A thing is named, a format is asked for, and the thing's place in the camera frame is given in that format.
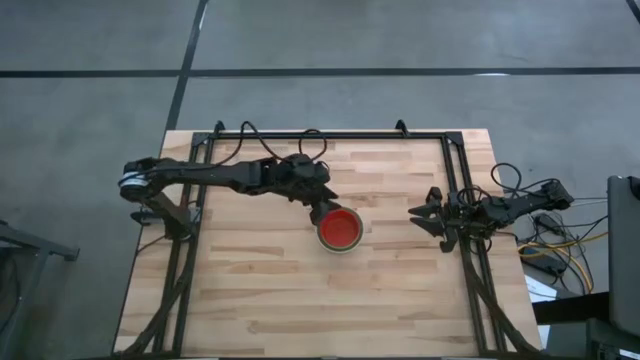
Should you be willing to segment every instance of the wire bundle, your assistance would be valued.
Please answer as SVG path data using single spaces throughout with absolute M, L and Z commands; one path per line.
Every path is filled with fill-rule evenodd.
M 594 235 L 591 237 L 588 237 L 588 235 L 601 223 L 603 222 L 607 216 L 603 216 L 591 223 L 587 223 L 587 224 L 577 224 L 577 225 L 565 225 L 563 220 L 562 220 L 562 216 L 560 216 L 560 214 L 556 213 L 556 212 L 551 212 L 552 214 L 555 214 L 558 218 L 558 222 L 560 223 L 559 228 L 563 229 L 563 241 L 558 242 L 558 243 L 548 243 L 546 242 L 544 239 L 542 239 L 542 237 L 540 236 L 543 233 L 546 233 L 548 231 L 539 231 L 538 226 L 534 223 L 534 231 L 535 234 L 532 237 L 529 237 L 527 239 L 522 239 L 522 240 L 517 240 L 517 243 L 520 245 L 518 246 L 518 252 L 520 252 L 520 250 L 528 248 L 528 247 L 533 247 L 533 248 L 542 248 L 544 250 L 539 251 L 537 254 L 520 254 L 520 257 L 522 258 L 535 258 L 535 257 L 539 257 L 539 256 L 544 256 L 546 254 L 553 254 L 554 256 L 556 256 L 560 261 L 562 261 L 565 264 L 565 267 L 569 270 L 571 270 L 571 272 L 578 278 L 578 280 L 580 281 L 580 286 L 582 287 L 582 293 L 583 294 L 591 294 L 593 292 L 593 288 L 594 288 L 594 282 L 593 282 L 593 274 L 591 273 L 591 267 L 589 266 L 589 261 L 587 260 L 587 258 L 584 256 L 586 250 L 583 247 L 583 244 L 589 241 L 594 241 L 594 240 L 598 240 L 598 239 L 602 239 L 604 238 L 606 235 L 608 235 L 608 232 L 603 232 L 600 233 L 598 235 Z M 586 227 L 586 226 L 591 226 L 589 228 L 589 230 L 587 230 L 582 236 L 576 236 L 573 235 L 569 230 L 567 230 L 568 228 L 572 228 L 572 227 Z M 580 251 L 580 256 L 582 257 L 584 260 L 584 265 L 586 267 L 586 271 L 585 271 L 585 267 L 582 266 L 582 264 L 580 264 L 580 262 L 578 261 L 578 259 L 573 256 L 573 254 L 571 253 L 571 249 L 573 247 L 578 247 L 578 250 Z M 560 280 L 560 283 L 562 284 L 562 286 L 569 290 L 567 288 L 567 285 L 564 283 L 564 280 L 562 279 L 562 277 L 556 277 L 556 279 L 553 281 L 552 285 L 555 284 L 558 280 Z
M 515 171 L 516 176 L 517 176 L 517 181 L 516 181 L 516 185 L 514 187 L 510 187 L 507 185 L 504 185 L 502 183 L 500 183 L 497 178 L 496 178 L 496 170 L 501 167 L 501 166 L 506 166 L 510 169 L 512 169 L 513 171 Z M 531 196 L 541 196 L 539 194 L 533 193 L 531 191 L 529 191 L 530 188 L 532 188 L 533 186 L 536 185 L 545 185 L 548 183 L 552 183 L 552 182 L 559 182 L 558 179 L 556 178 L 548 178 L 548 179 L 544 179 L 544 180 L 540 180 L 540 181 L 536 181 L 530 185 L 527 185 L 525 187 L 521 187 L 522 185 L 522 173 L 520 172 L 520 170 L 515 167 L 514 165 L 510 164 L 510 163 L 498 163 L 495 166 L 493 166 L 493 168 L 491 168 L 491 179 L 493 180 L 494 183 L 496 183 L 496 185 L 500 186 L 504 192 L 506 194 L 509 195 L 510 199 L 514 199 L 517 197 L 520 197 L 520 194 L 527 194 L 527 195 L 531 195 Z M 491 194 L 489 194 L 487 191 L 483 190 L 482 188 L 480 188 L 479 186 L 474 186 L 472 188 L 464 188 L 462 190 L 460 190 L 457 194 L 457 199 L 460 202 L 460 204 L 462 204 L 463 209 L 464 208 L 471 208 L 473 206 L 473 204 L 471 203 L 471 197 L 473 193 L 479 193 L 480 196 L 478 198 L 478 200 L 476 200 L 476 202 L 480 201 L 482 199 L 482 197 L 487 197 L 489 198 L 489 201 L 491 202 L 492 205 L 499 205 L 498 203 L 494 202 L 495 198 L 494 196 L 492 196 Z M 584 197 L 584 198 L 574 198 L 575 200 L 599 200 L 599 199 L 606 199 L 604 197 Z M 589 241 L 594 241 L 594 240 L 598 240 L 601 239 L 603 237 L 605 237 L 608 233 L 607 232 L 603 232 L 601 234 L 598 235 L 594 235 L 591 237 L 588 237 L 589 234 L 601 223 L 603 222 L 607 216 L 603 216 L 593 222 L 590 223 L 586 223 L 586 224 L 576 224 L 576 225 L 565 225 L 564 221 L 562 219 L 562 216 L 560 214 L 558 214 L 557 212 L 550 212 L 551 214 L 554 214 L 558 220 L 558 223 L 560 224 L 559 228 L 563 229 L 563 233 L 564 233 L 564 238 L 563 241 L 558 242 L 558 243 L 548 243 L 546 242 L 541 235 L 543 233 L 548 232 L 548 230 L 545 231 L 540 231 L 537 224 L 535 224 L 533 222 L 533 218 L 531 217 L 531 215 L 529 215 L 529 218 L 532 221 L 533 227 L 534 227 L 534 234 L 523 238 L 523 239 L 519 239 L 518 236 L 514 233 L 510 233 L 510 232 L 505 232 L 505 231 L 495 231 L 495 233 L 498 234 L 507 234 L 507 235 L 511 235 L 513 237 L 515 237 L 516 242 L 519 244 L 518 247 L 518 252 L 520 252 L 522 249 L 525 248 L 543 248 L 545 250 L 538 252 L 537 254 L 521 254 L 520 257 L 522 258 L 533 258 L 533 257 L 538 257 L 538 256 L 543 256 L 546 254 L 554 254 L 556 257 L 558 257 L 558 259 L 560 259 L 560 261 L 562 261 L 566 268 L 568 268 L 569 270 L 571 270 L 573 272 L 573 274 L 580 280 L 580 284 L 582 287 L 582 293 L 583 294 L 587 294 L 587 293 L 591 293 L 593 291 L 594 288 L 594 284 L 593 284 L 593 275 L 591 273 L 591 268 L 589 266 L 589 262 L 587 261 L 586 257 L 584 256 L 585 254 L 585 249 L 583 247 L 583 243 L 589 242 Z M 582 236 L 576 236 L 573 235 L 569 230 L 567 230 L 568 228 L 574 228 L 574 227 L 586 227 L 586 226 L 591 226 L 589 228 L 589 230 L 587 230 Z M 484 241 L 484 239 L 473 239 L 476 241 Z M 492 240 L 486 239 L 489 241 L 489 246 L 487 247 L 487 252 L 491 249 L 491 246 L 493 245 Z M 578 261 L 578 258 L 576 258 L 572 253 L 571 253 L 571 249 L 573 247 L 577 246 L 579 251 L 580 251 L 580 255 L 579 257 L 582 257 L 584 259 L 584 265 L 586 267 L 582 266 L 582 264 L 580 264 L 580 262 Z M 553 284 L 555 284 L 557 281 L 560 281 L 562 283 L 562 285 L 565 287 L 565 289 L 569 290 L 566 286 L 566 284 L 564 283 L 564 280 L 562 279 L 562 277 L 556 277 L 556 279 L 553 281 Z

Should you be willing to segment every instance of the black cable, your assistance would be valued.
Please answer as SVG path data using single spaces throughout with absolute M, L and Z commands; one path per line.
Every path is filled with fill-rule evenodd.
M 516 172 L 516 175 L 518 175 L 518 181 L 516 182 L 516 187 L 515 187 L 515 188 L 510 188 L 510 187 L 508 187 L 508 186 L 505 186 L 505 185 L 501 184 L 501 183 L 496 179 L 496 176 L 495 176 L 494 172 L 495 172 L 495 171 L 496 171 L 496 169 L 497 169 L 497 168 L 499 168 L 500 166 L 506 166 L 506 167 L 508 167 L 508 168 L 513 169 L 513 171 L 515 171 L 515 172 Z M 494 165 L 494 166 L 491 168 L 491 173 L 490 173 L 490 174 L 491 174 L 491 180 L 493 180 L 493 182 L 494 182 L 494 183 L 496 183 L 496 185 L 500 186 L 500 187 L 501 187 L 501 188 L 503 188 L 503 189 L 510 189 L 510 190 L 512 190 L 512 191 L 513 191 L 513 192 L 511 193 L 511 198 L 512 198 L 512 199 L 518 195 L 518 193 L 517 193 L 517 190 L 516 190 L 516 189 L 519 189 L 519 188 L 520 188 L 520 185 L 522 184 L 522 173 L 520 172 L 520 170 L 518 170 L 518 168 L 517 168 L 517 167 L 515 167 L 514 165 L 509 164 L 509 163 L 497 163 L 496 165 Z
M 144 250 L 144 249 L 148 248 L 149 246 L 151 246 L 151 245 L 153 245 L 153 244 L 157 243 L 158 241 L 160 241 L 160 240 L 162 240 L 162 239 L 164 239 L 164 238 L 166 238 L 166 235 L 162 235 L 162 236 L 160 236 L 159 238 L 157 238 L 157 239 L 155 239 L 155 240 L 153 240 L 153 241 L 151 241 L 151 242 L 149 242 L 149 243 L 147 243 L 147 244 L 144 244 L 140 249 L 138 249 L 138 250 L 136 251 L 136 255 L 140 254 L 140 253 L 142 252 L 142 250 Z
M 276 154 L 269 147 L 269 145 L 267 145 L 267 143 L 264 141 L 264 139 L 260 135 L 260 131 L 258 131 L 258 129 L 255 127 L 255 125 L 253 125 L 250 121 L 245 121 L 240 125 L 240 139 L 238 140 L 238 145 L 233 150 L 231 155 L 229 155 L 227 158 L 223 159 L 222 161 L 219 161 L 217 163 L 211 164 L 209 166 L 200 167 L 200 168 L 193 168 L 193 169 L 189 169 L 189 168 L 185 169 L 185 168 L 182 168 L 182 167 L 176 167 L 176 168 L 167 167 L 167 168 L 162 168 L 162 169 L 149 169 L 149 170 L 144 170 L 144 171 L 138 171 L 135 174 L 132 174 L 132 175 L 129 175 L 129 176 L 125 176 L 122 179 L 120 179 L 118 181 L 118 186 L 122 186 L 122 183 L 124 183 L 127 180 L 131 180 L 133 178 L 140 178 L 143 175 L 155 174 L 155 173 L 166 172 L 166 171 L 196 171 L 196 170 L 197 171 L 202 171 L 202 170 L 207 170 L 207 169 L 215 169 L 218 166 L 224 165 L 227 162 L 229 162 L 231 159 L 233 159 L 233 157 L 238 155 L 238 153 L 240 152 L 240 149 L 242 148 L 242 143 L 243 143 L 243 141 L 245 139 L 245 137 L 244 137 L 245 126 L 248 126 L 255 133 L 256 138 L 258 139 L 258 141 L 260 142 L 262 147 L 264 147 L 264 149 L 269 154 L 271 154 L 271 156 L 273 156 L 275 159 L 280 160 L 280 161 L 290 162 L 290 160 L 285 159 L 285 158 L 281 157 L 280 155 Z M 318 153 L 316 156 L 314 156 L 313 158 L 310 159 L 310 162 L 312 162 L 312 161 L 315 161 L 316 159 L 320 158 L 322 155 L 324 155 L 324 153 L 327 151 L 327 148 L 328 148 L 328 142 L 327 142 L 327 138 L 324 136 L 324 134 L 320 130 L 317 130 L 317 129 L 305 130 L 300 134 L 300 139 L 298 140 L 298 149 L 300 150 L 300 153 L 302 153 L 302 140 L 304 138 L 304 135 L 308 134 L 308 133 L 318 133 L 318 134 L 320 134 L 320 136 L 322 137 L 322 141 L 323 141 L 322 150 L 320 151 L 320 153 Z
M 12 275 L 15 283 L 16 300 L 13 303 L 13 307 L 11 308 L 11 312 L 9 313 L 9 317 L 7 317 L 7 319 L 2 323 L 2 326 L 0 326 L 0 334 L 2 334 L 6 329 L 7 325 L 9 325 L 9 322 L 11 321 L 11 319 L 16 313 L 16 310 L 18 309 L 18 303 L 20 302 L 20 280 L 18 279 L 18 265 L 16 264 L 16 260 L 13 258 L 13 256 L 11 256 L 11 263 L 13 265 Z
M 564 224 L 564 219 L 562 218 L 562 215 L 560 215 L 560 213 L 558 213 L 557 211 L 549 211 L 548 213 L 556 216 L 556 222 L 560 224 L 560 226 L 558 228 L 566 227 L 566 225 Z M 594 222 L 594 224 L 597 225 L 600 222 L 602 222 L 603 220 L 604 220 L 604 218 L 600 218 L 600 219 L 596 220 Z M 554 243 L 553 245 L 563 245 L 563 244 L 572 244 L 570 246 L 576 246 L 577 245 L 580 248 L 581 252 L 586 252 L 586 249 L 584 248 L 584 245 L 581 243 L 585 238 L 586 238 L 585 236 L 582 236 L 581 238 L 576 237 L 570 231 L 563 231 L 563 240 L 561 242 L 559 242 L 559 243 Z
M 562 215 L 560 215 L 560 213 L 556 212 L 556 211 L 552 211 L 552 214 L 555 214 L 558 217 L 558 222 L 560 223 L 561 226 L 564 226 L 564 219 L 562 218 Z M 572 237 L 571 233 L 569 231 L 563 231 L 563 238 L 562 241 L 564 243 L 568 242 L 567 237 Z M 567 253 L 569 254 L 569 260 L 567 260 L 567 265 L 570 264 L 571 262 L 571 258 L 573 257 L 573 254 L 571 253 L 571 247 L 567 248 Z
M 569 289 L 569 287 L 567 286 L 567 284 L 564 282 L 564 278 L 563 278 L 562 276 L 560 277 L 560 284 L 562 284 L 562 287 L 563 287 L 565 290 L 567 290 L 567 291 L 568 291 L 568 292 L 570 292 L 570 293 L 573 293 L 573 291 L 571 291 L 571 289 Z M 582 294 L 584 295 L 584 294 L 585 294 L 585 291 L 584 291 L 584 285 L 582 285 L 582 286 L 583 286 L 583 288 L 582 288 Z
M 591 226 L 593 224 L 599 224 L 602 220 L 608 218 L 609 215 L 605 215 L 599 219 L 596 219 L 590 223 L 586 223 L 586 224 L 575 224 L 575 225 L 561 225 L 561 226 L 556 226 L 556 228 L 569 228 L 569 227 L 583 227 L 583 226 Z
M 562 216 L 561 216 L 560 214 L 558 214 L 558 213 L 555 213 L 555 212 L 554 212 L 554 214 L 555 214 L 555 215 L 557 215 L 557 216 L 559 217 L 559 221 L 558 221 L 558 222 L 561 224 L 561 226 L 559 226 L 559 227 L 567 227 L 567 225 L 564 225 L 564 221 L 563 221 L 563 219 L 562 219 Z M 591 232 L 591 231 L 592 231 L 592 230 L 593 230 L 593 229 L 594 229 L 594 228 L 595 228 L 595 227 L 596 227 L 600 222 L 602 222 L 605 218 L 606 218 L 606 216 L 605 216 L 605 217 L 602 217 L 602 218 L 600 218 L 600 219 L 598 219 L 598 220 L 596 220 L 596 221 L 594 221 L 594 222 L 592 222 L 592 223 L 590 223 L 591 225 L 593 225 L 593 226 L 592 226 L 592 228 L 591 228 L 591 229 L 589 229 L 589 231 L 588 231 L 587 233 L 585 233 L 585 235 L 583 235 L 580 239 L 575 240 L 575 239 L 574 239 L 574 237 L 573 237 L 573 235 L 572 235 L 570 232 L 565 232 L 565 234 L 564 234 L 564 241 L 563 241 L 562 243 L 569 243 L 569 242 L 571 242 L 571 243 L 575 243 L 573 246 L 575 246 L 575 245 L 581 246 L 580 241 L 584 240 L 584 239 L 586 238 L 586 236 L 587 236 L 587 235 L 588 235 L 588 234 L 589 234 L 589 233 L 590 233 L 590 232 Z M 540 237 L 540 236 L 539 236 L 541 233 L 539 232 L 539 229 L 538 229 L 537 224 L 535 224 L 535 223 L 534 223 L 533 225 L 534 225 L 534 227 L 535 227 L 535 231 L 536 231 L 536 237 L 534 238 L 533 242 L 535 242 L 535 243 L 537 243 L 537 244 L 539 244 L 539 245 L 542 245 L 542 247 L 544 247 L 544 248 L 552 249 L 552 253 L 553 253 L 553 254 L 554 254 L 554 255 L 555 255 L 555 256 L 556 256 L 560 261 L 562 261 L 562 262 L 565 264 L 565 269 L 566 269 L 566 268 L 568 268 L 569 270 L 571 270 L 571 272 L 572 272 L 572 273 L 573 273 L 573 274 L 578 278 L 578 280 L 579 280 L 579 282 L 580 282 L 580 287 L 582 288 L 582 294 L 583 294 L 583 295 L 586 295 L 586 294 L 587 294 L 587 290 L 586 290 L 586 286 L 585 286 L 585 284 L 584 284 L 584 281 L 586 281 L 586 279 L 584 279 L 584 280 L 583 280 L 583 279 L 582 279 L 582 277 L 581 277 L 581 276 L 578 274 L 578 272 L 577 272 L 577 271 L 572 267 L 572 264 L 571 264 L 571 260 L 570 260 L 570 258 L 571 258 L 571 257 L 573 257 L 573 255 L 572 255 L 572 253 L 571 253 L 571 246 L 567 247 L 568 254 L 569 254 L 569 259 L 565 259 L 563 256 L 561 256 L 560 254 L 558 254 L 555 250 L 553 250 L 553 249 L 554 249 L 553 247 L 549 246 L 549 245 L 561 245 L 562 243 L 557 243 L 557 244 L 549 244 L 549 243 L 547 243 L 546 241 L 544 241 L 544 239 L 542 239 L 542 237 Z M 581 253 L 582 253 L 582 257 L 584 257 L 584 252 L 583 252 L 583 251 L 584 251 L 584 249 L 580 248 L 580 250 L 581 250 Z M 586 258 L 585 258 L 585 266 L 587 266 L 587 268 L 589 268 L 589 265 L 588 265 L 588 262 L 586 261 Z M 589 280 L 591 281 L 591 284 L 593 285 L 593 275 L 590 273 L 590 270 L 588 270 L 588 272 L 589 272 Z M 569 288 L 566 286 L 566 284 L 564 283 L 564 280 L 563 280 L 562 278 L 560 278 L 560 282 L 561 282 L 561 283 L 562 283 L 562 285 L 567 289 L 567 291 L 571 291 L 571 290 L 569 290 Z
M 196 223 L 198 221 L 200 221 L 200 216 L 201 215 L 202 215 L 202 208 L 200 208 L 198 210 L 198 212 L 196 213 L 196 216 L 193 218 L 193 221 L 191 222 L 191 230 L 193 230 L 193 228 L 196 225 Z M 165 239 L 165 238 L 166 238 L 166 235 L 162 235 L 159 238 L 157 238 L 157 239 L 155 239 L 155 240 L 153 240 L 153 241 L 151 241 L 151 242 L 149 242 L 147 244 L 144 244 L 140 249 L 138 249 L 136 251 L 136 256 L 138 256 L 138 254 L 140 254 L 142 252 L 142 250 L 148 248 L 149 246 L 151 246 L 151 245 L 153 245 L 153 244 L 157 243 L 158 241 L 160 241 L 162 239 Z
M 518 244 L 526 244 L 526 243 L 532 242 L 532 241 L 535 242 L 534 240 L 538 235 L 542 235 L 542 234 L 548 233 L 548 232 L 549 232 L 549 230 L 540 231 L 539 229 L 536 228 L 536 233 L 534 233 L 533 235 L 531 235 L 529 237 L 523 238 L 523 239 L 517 239 L 516 242 Z
M 495 171 L 500 167 L 500 166 L 506 166 L 509 167 L 511 169 L 513 169 L 516 172 L 516 175 L 518 176 L 518 181 L 516 182 L 516 186 L 515 187 L 510 187 L 507 185 L 502 184 L 501 182 L 498 181 L 498 179 L 496 179 L 495 176 Z M 540 180 L 540 181 L 536 181 L 533 184 L 529 184 L 523 188 L 520 187 L 520 185 L 522 184 L 522 173 L 520 172 L 520 170 L 518 170 L 517 167 L 515 167 L 514 165 L 510 164 L 510 163 L 498 163 L 496 165 L 494 165 L 491 168 L 491 180 L 493 180 L 494 183 L 496 183 L 496 185 L 500 186 L 502 189 L 507 190 L 508 192 L 511 193 L 511 198 L 515 198 L 518 196 L 518 193 L 522 192 L 531 196 L 536 196 L 536 197 L 544 197 L 544 195 L 539 195 L 536 193 L 533 193 L 531 191 L 527 191 L 527 189 L 530 189 L 538 184 L 542 184 L 542 183 L 551 183 L 551 182 L 560 182 L 560 180 L 556 179 L 556 178 L 549 178 L 549 179 L 544 179 L 544 180 Z
M 485 190 L 483 190 L 481 187 L 479 186 L 474 186 L 474 187 L 470 187 L 470 188 L 463 188 L 460 191 L 458 191 L 458 193 L 456 194 L 456 198 L 458 199 L 458 202 L 460 204 L 462 204 L 463 206 L 471 206 L 471 204 L 469 204 L 469 202 L 467 200 L 463 200 L 462 199 L 462 195 L 467 195 L 467 199 L 471 199 L 471 195 L 469 195 L 469 192 L 473 193 L 474 191 L 477 191 L 480 193 L 480 195 L 484 195 L 486 197 L 489 198 L 489 202 L 491 203 L 491 205 L 496 205 L 493 202 L 493 196 L 491 196 L 491 194 L 489 194 L 488 192 L 486 192 Z
M 556 297 L 555 297 L 555 296 L 551 296 L 551 295 L 544 295 L 544 294 L 540 294 L 540 293 L 537 293 L 537 292 L 535 292 L 535 291 L 531 291 L 531 290 L 529 290 L 529 294 L 538 295 L 538 296 L 542 296 L 542 297 L 546 297 L 546 298 L 554 299 L 554 300 L 556 299 Z
M 300 138 L 298 139 L 298 152 L 300 154 L 304 154 L 302 152 L 302 140 L 304 140 L 304 136 L 306 134 L 318 134 L 320 135 L 320 137 L 322 137 L 322 151 L 320 151 L 318 153 L 318 155 L 314 156 L 311 158 L 311 161 L 316 161 L 317 159 L 319 159 L 322 155 L 324 155 L 325 152 L 327 152 L 327 147 L 328 147 L 328 142 L 327 142 L 327 137 L 324 136 L 324 134 L 322 133 L 322 131 L 318 130 L 318 129 L 307 129 L 305 131 L 302 132 L 302 134 L 300 134 Z
M 541 244 L 541 245 L 548 245 L 544 241 L 544 239 L 542 239 L 542 237 L 540 236 L 541 234 L 547 232 L 548 230 L 540 232 L 540 229 L 538 228 L 538 225 L 536 223 L 534 223 L 533 220 L 531 221 L 531 224 L 533 225 L 534 234 L 532 236 L 526 238 L 526 240 L 527 240 L 526 242 L 527 243 L 529 242 L 528 239 L 533 239 L 531 242 L 535 242 L 535 243 L 538 243 L 538 244 Z M 580 286 L 582 287 L 582 292 L 583 292 L 583 294 L 585 294 L 585 285 L 584 285 L 584 283 L 582 281 L 582 278 L 578 274 L 578 272 L 571 266 L 572 265 L 571 261 L 565 259 L 562 256 L 560 256 L 560 254 L 556 253 L 555 251 L 552 251 L 552 253 L 564 264 L 565 271 L 568 268 L 578 278 L 578 280 L 580 281 Z M 569 288 L 566 287 L 566 285 L 564 284 L 564 280 L 560 276 L 556 276 L 556 278 L 553 280 L 553 282 L 550 284 L 550 286 L 553 286 L 558 280 L 560 280 L 560 282 L 563 283 L 563 286 L 567 289 L 567 291 L 570 291 Z
M 593 229 L 596 228 L 596 226 L 598 226 L 600 224 L 600 222 L 602 222 L 604 220 L 604 218 L 600 219 L 600 221 L 596 222 L 595 224 L 593 224 L 593 226 L 591 228 L 589 228 L 589 230 L 587 230 L 587 232 L 584 233 L 584 235 L 582 235 L 582 237 L 576 241 L 576 243 L 578 244 L 579 248 L 580 248 L 580 253 L 582 254 L 582 258 L 584 259 L 584 265 L 587 267 L 587 273 L 589 274 L 589 279 L 591 280 L 591 285 L 593 287 L 595 287 L 595 282 L 593 281 L 593 273 L 591 272 L 591 266 L 589 266 L 589 260 L 587 260 L 587 257 L 584 256 L 584 253 L 586 252 L 586 250 L 582 249 L 582 244 L 580 244 L 580 242 L 582 242 L 584 239 L 587 238 L 587 236 L 589 235 L 589 233 L 591 233 L 593 231 Z
M 478 248 L 478 243 L 479 241 L 484 241 L 483 239 L 474 239 L 476 241 L 476 249 Z M 489 250 L 491 250 L 491 247 L 493 246 L 493 240 L 491 240 L 491 238 L 488 238 L 487 241 L 489 242 L 489 246 L 487 246 L 487 249 L 485 250 L 485 252 L 488 254 Z M 473 251 L 473 248 L 471 246 L 469 246 L 469 251 L 471 251 L 472 254 L 474 255 L 478 255 L 477 252 Z

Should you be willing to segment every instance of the red bowl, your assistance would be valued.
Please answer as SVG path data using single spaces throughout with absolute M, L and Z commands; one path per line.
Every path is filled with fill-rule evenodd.
M 317 228 L 318 239 L 325 249 L 345 253 L 362 239 L 363 226 L 358 213 L 349 208 L 330 211 Z

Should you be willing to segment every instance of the yellow cable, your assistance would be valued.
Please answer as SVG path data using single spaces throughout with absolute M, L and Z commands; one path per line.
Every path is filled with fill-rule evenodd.
M 587 282 L 587 289 L 589 289 L 589 294 L 591 294 L 591 292 L 593 291 L 593 284 L 591 284 L 591 280 L 589 279 L 589 277 L 587 276 L 587 272 L 584 271 L 584 268 L 582 267 L 582 265 L 580 265 L 580 263 L 578 262 L 578 260 L 574 259 L 573 256 L 569 255 L 566 251 L 562 250 L 562 249 L 555 249 L 556 251 L 560 251 L 561 253 L 565 254 L 566 256 L 569 257 L 570 261 L 573 261 L 574 264 L 576 264 L 576 266 L 578 267 L 578 270 L 580 270 L 580 273 L 582 274 L 582 277 L 584 278 L 584 280 Z
M 529 242 L 526 243 L 524 245 L 520 245 L 520 247 L 518 248 L 518 252 L 520 252 L 520 250 L 526 248 L 526 247 L 537 247 L 537 248 L 546 248 L 547 250 L 545 251 L 540 251 L 537 254 L 520 254 L 521 258 L 533 258 L 533 257 L 538 257 L 538 256 L 542 256 L 545 254 L 548 254 L 550 252 L 553 251 L 553 249 L 560 249 L 560 248 L 566 248 L 566 247 L 570 247 L 570 246 L 574 246 L 577 245 L 578 243 L 583 243 L 583 242 L 588 242 L 588 241 L 593 241 L 593 240 L 598 240 L 601 237 L 608 235 L 608 232 L 603 232 L 602 234 L 598 234 L 598 235 L 594 235 L 592 237 L 588 237 L 584 240 L 581 241 L 572 241 L 570 243 L 564 243 L 564 244 L 558 244 L 558 245 L 554 245 L 554 244 L 540 244 L 540 243 L 536 243 L 536 242 Z
M 535 243 L 535 242 L 529 242 L 529 243 L 521 246 L 520 248 L 518 248 L 518 250 L 520 250 L 522 247 L 543 247 L 543 248 L 553 248 L 553 249 L 565 248 L 565 247 L 570 247 L 570 246 L 577 245 L 578 243 L 598 240 L 601 237 L 606 236 L 608 234 L 609 234 L 609 232 L 603 232 L 602 234 L 594 235 L 594 236 L 588 237 L 588 238 L 586 238 L 584 240 L 572 241 L 572 242 L 563 243 L 563 244 L 557 244 L 557 245 L 556 244 L 540 244 L 540 243 Z
M 569 261 L 572 261 L 574 264 L 576 264 L 576 266 L 578 267 L 578 270 L 580 270 L 580 273 L 582 274 L 582 277 L 585 279 L 585 282 L 587 283 L 587 289 L 589 289 L 588 292 L 589 292 L 589 294 L 591 294 L 591 292 L 593 291 L 593 284 L 591 284 L 591 280 L 587 276 L 587 272 L 584 271 L 584 268 L 582 267 L 582 265 L 573 256 L 569 255 L 569 253 L 564 251 L 562 248 L 574 246 L 574 245 L 577 245 L 578 243 L 597 240 L 597 239 L 600 239 L 601 237 L 603 237 L 603 236 L 605 236 L 607 234 L 608 234 L 608 232 L 604 232 L 602 234 L 594 235 L 592 237 L 583 239 L 581 241 L 573 241 L 573 242 L 570 242 L 570 243 L 559 244 L 559 245 L 553 245 L 553 244 L 544 245 L 544 244 L 538 244 L 538 243 L 526 243 L 526 244 L 524 244 L 524 245 L 522 245 L 522 246 L 520 246 L 518 248 L 518 252 L 520 252 L 521 249 L 524 249 L 526 247 L 547 247 L 548 248 L 547 250 L 540 251 L 537 254 L 529 254 L 529 255 L 520 254 L 520 257 L 522 257 L 522 258 L 538 257 L 538 256 L 545 255 L 547 253 L 550 253 L 552 251 L 561 252 L 562 254 L 564 254 L 565 256 L 567 256 L 569 258 Z

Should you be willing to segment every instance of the metal stand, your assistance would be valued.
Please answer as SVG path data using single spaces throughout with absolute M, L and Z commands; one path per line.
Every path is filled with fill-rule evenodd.
M 395 126 L 395 131 L 377 132 L 377 131 L 345 131 L 345 132 L 325 132 L 322 134 L 326 139 L 405 139 L 405 140 L 437 140 L 441 143 L 444 158 L 445 170 L 447 173 L 447 181 L 451 192 L 458 191 L 453 159 L 451 156 L 451 146 L 455 146 L 458 152 L 463 183 L 465 187 L 471 187 L 471 174 L 469 164 L 464 148 L 464 141 L 461 132 L 410 132 L 404 122 L 399 120 Z M 220 140 L 240 140 L 239 133 L 223 132 L 224 124 L 218 122 L 212 133 L 194 133 L 191 143 L 191 151 L 189 153 L 189 161 L 195 162 L 198 158 L 198 152 L 202 146 L 205 147 L 204 163 L 210 163 L 213 158 L 214 142 Z M 295 140 L 299 137 L 298 133 L 292 132 L 265 132 L 261 134 L 265 140 L 268 139 L 291 139 Z M 305 138 L 321 139 L 321 135 L 309 133 L 305 134 Z M 257 139 L 255 134 L 244 134 L 245 140 Z M 190 201 L 191 186 L 185 185 L 181 206 L 187 206 Z M 197 198 L 195 200 L 197 208 L 203 208 L 206 187 L 201 186 L 198 189 Z M 191 281 L 195 267 L 196 252 L 198 246 L 198 236 L 200 231 L 200 219 L 196 219 L 194 224 L 195 231 L 193 236 L 187 240 L 188 250 L 184 268 L 182 273 L 176 280 L 177 263 L 182 247 L 181 242 L 174 242 L 165 280 L 164 292 L 160 309 L 153 316 L 149 325 L 140 334 L 135 346 L 129 347 L 123 352 L 112 354 L 114 359 L 148 359 L 148 358 L 178 358 L 181 356 L 182 342 L 184 339 L 184 331 L 187 317 L 187 309 L 189 305 L 189 294 L 191 289 Z M 471 308 L 471 319 L 475 334 L 476 346 L 481 356 L 490 355 L 494 358 L 501 358 L 503 355 L 507 358 L 524 357 L 527 358 L 535 349 L 526 343 L 524 338 L 509 322 L 506 315 L 495 298 L 495 289 L 493 278 L 487 258 L 486 249 L 483 243 L 478 244 L 478 254 L 480 257 L 480 276 L 476 274 L 475 268 L 471 261 L 470 239 L 458 239 L 458 233 L 455 230 L 448 230 L 447 241 L 455 241 L 460 243 L 460 251 L 462 253 L 462 265 L 465 272 L 467 292 L 469 294 L 469 305 Z M 489 312 L 492 315 L 492 331 L 496 339 L 496 350 L 488 350 L 486 335 L 482 323 L 482 315 L 480 311 L 480 296 L 487 304 Z M 170 350 L 165 350 L 165 333 L 167 327 L 167 317 L 170 309 L 179 300 L 178 314 L 176 317 L 174 337 Z M 506 352 L 506 341 L 504 334 L 509 337 L 516 349 L 524 351 L 526 354 L 516 354 Z M 145 352 L 148 345 L 153 340 L 151 352 Z
M 6 334 L 4 334 L 4 341 L 0 348 L 0 359 L 15 359 L 17 339 L 22 334 L 27 310 L 33 302 L 34 293 L 40 281 L 40 276 L 44 270 L 47 258 L 49 255 L 59 255 L 66 261 L 75 261 L 78 258 L 80 249 L 60 245 L 38 236 L 16 230 L 3 221 L 0 221 L 0 241 L 21 248 L 32 249 L 37 258 L 26 284 L 22 287 L 20 297 L 17 299 L 18 305 L 16 306 L 13 317 L 9 321 Z

